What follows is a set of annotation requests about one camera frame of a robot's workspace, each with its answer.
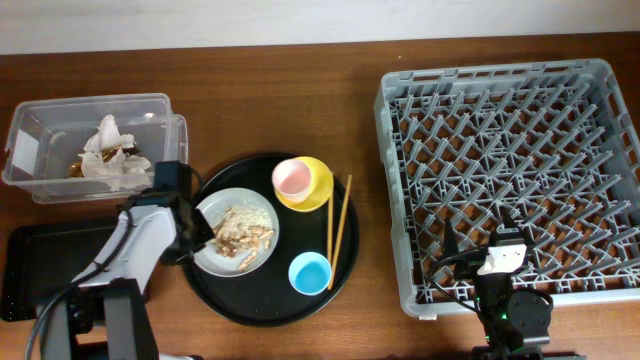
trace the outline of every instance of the pink cup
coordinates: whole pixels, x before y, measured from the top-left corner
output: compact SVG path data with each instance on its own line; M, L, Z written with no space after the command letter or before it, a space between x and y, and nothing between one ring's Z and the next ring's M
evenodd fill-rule
M300 160L285 160L273 169L271 182L284 199L301 203L311 193L311 169Z

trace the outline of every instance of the white plate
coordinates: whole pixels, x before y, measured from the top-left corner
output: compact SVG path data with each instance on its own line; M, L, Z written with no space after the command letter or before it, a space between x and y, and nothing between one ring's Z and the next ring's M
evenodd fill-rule
M242 260L251 253L249 250L239 252L233 258L226 258L216 253L215 245L207 243L204 249L194 255L194 261L202 270L211 275L232 277L248 274L260 267L271 256L278 243L279 226L276 211L267 199L255 191L244 188L220 190L207 196L196 206L196 209L200 210L207 222L215 227L222 221L226 209L242 204L257 205L267 211L274 231L271 244L267 250L261 247L256 259L244 271L238 271L238 266Z

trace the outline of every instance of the wooden chopstick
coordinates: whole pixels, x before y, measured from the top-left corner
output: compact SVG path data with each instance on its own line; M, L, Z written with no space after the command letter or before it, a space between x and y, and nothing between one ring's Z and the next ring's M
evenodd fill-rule
M349 204L349 193L351 192L351 175L347 180L347 191L344 193L344 200L342 201L342 212L340 213L340 223L338 224L338 234L336 235L336 249L333 254L333 263L331 265L331 280L329 280L328 289L333 287L333 280L336 276L336 265L338 265L338 256L340 255L340 245L342 245L342 232L344 231L344 221L347 217L347 205Z
M329 214L327 215L327 260L331 264L331 248L333 247L333 192L329 196Z

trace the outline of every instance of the gray dish rack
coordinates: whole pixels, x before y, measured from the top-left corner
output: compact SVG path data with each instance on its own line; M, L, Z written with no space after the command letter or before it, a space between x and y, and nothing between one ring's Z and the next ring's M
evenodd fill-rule
M556 305L640 299L640 143L600 59L386 74L374 105L403 310L463 313L429 286L444 220L458 248L508 212L534 239L515 287ZM473 285L438 282L470 301Z

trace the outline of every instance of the clear plastic container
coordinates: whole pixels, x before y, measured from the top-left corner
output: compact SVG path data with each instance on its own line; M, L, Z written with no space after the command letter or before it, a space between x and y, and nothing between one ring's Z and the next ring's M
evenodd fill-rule
M5 151L2 180L33 194L38 203L61 203L129 196L147 185L113 190L119 184L153 183L153 168L145 174L108 178L67 178L69 166L80 161L87 140L100 121L113 115L121 134L132 134L136 147L151 164L187 163L185 119L174 115L165 94L134 94L24 102L16 108Z

